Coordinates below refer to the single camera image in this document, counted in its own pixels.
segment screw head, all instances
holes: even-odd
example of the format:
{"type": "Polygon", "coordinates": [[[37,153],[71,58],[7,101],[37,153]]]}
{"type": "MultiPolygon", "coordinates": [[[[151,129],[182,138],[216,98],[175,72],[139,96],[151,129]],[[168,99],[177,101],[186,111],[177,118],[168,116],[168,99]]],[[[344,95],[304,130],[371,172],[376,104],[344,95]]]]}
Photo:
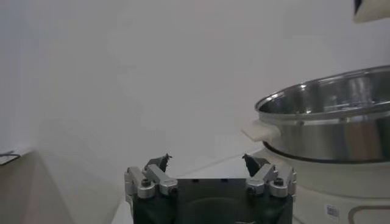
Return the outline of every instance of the screw head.
{"type": "Polygon", "coordinates": [[[284,181],[283,181],[283,179],[281,179],[280,177],[278,177],[278,178],[276,178],[275,180],[274,180],[274,184],[276,185],[276,186],[282,186],[282,185],[284,185],[284,181]]]}
{"type": "Polygon", "coordinates": [[[152,185],[152,182],[150,180],[148,180],[148,179],[143,179],[141,181],[141,186],[142,187],[149,187],[150,185],[152,185]]]}
{"type": "Polygon", "coordinates": [[[178,191],[177,191],[177,188],[171,188],[169,191],[168,191],[168,195],[172,198],[176,198],[177,197],[177,194],[178,194],[178,191]]]}
{"type": "Polygon", "coordinates": [[[249,196],[255,196],[256,195],[256,190],[253,187],[248,187],[246,189],[246,194],[249,196]]]}

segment white backdrop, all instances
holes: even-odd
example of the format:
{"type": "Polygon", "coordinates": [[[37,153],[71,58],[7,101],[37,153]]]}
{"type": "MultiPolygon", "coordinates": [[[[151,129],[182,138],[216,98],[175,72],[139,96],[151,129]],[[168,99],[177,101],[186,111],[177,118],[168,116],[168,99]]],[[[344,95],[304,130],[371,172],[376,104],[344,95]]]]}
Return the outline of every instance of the white backdrop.
{"type": "Polygon", "coordinates": [[[129,165],[169,152],[182,175],[253,149],[238,130],[259,98],[390,63],[389,20],[354,24],[349,0],[1,4],[2,149],[38,152],[73,223],[107,223],[129,165]]]}

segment white pot handle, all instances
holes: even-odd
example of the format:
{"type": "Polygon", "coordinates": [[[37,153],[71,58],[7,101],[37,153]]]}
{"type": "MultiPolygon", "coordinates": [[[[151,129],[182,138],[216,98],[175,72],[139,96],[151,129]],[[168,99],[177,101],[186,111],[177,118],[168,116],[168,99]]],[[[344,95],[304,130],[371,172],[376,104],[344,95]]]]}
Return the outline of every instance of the white pot handle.
{"type": "Polygon", "coordinates": [[[242,128],[241,131],[253,142],[272,142],[280,137],[280,130],[275,125],[255,120],[242,128]]]}

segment stainless steel pot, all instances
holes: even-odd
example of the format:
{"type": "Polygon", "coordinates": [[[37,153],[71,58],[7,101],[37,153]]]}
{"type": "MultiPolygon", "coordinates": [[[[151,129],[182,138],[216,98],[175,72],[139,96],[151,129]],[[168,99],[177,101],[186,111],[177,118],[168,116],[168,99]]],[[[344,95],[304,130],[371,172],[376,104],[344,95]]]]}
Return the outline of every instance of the stainless steel pot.
{"type": "Polygon", "coordinates": [[[390,66],[291,86],[261,99],[243,131],[283,156],[328,163],[390,161],[390,66]]]}

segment label sticker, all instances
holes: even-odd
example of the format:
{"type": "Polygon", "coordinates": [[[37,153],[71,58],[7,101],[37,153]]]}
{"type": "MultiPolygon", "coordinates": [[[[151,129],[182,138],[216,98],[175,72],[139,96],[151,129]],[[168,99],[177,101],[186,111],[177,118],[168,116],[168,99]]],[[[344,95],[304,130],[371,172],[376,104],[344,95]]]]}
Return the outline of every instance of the label sticker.
{"type": "Polygon", "coordinates": [[[325,215],[333,220],[335,223],[339,223],[340,211],[334,205],[325,205],[325,215]]]}

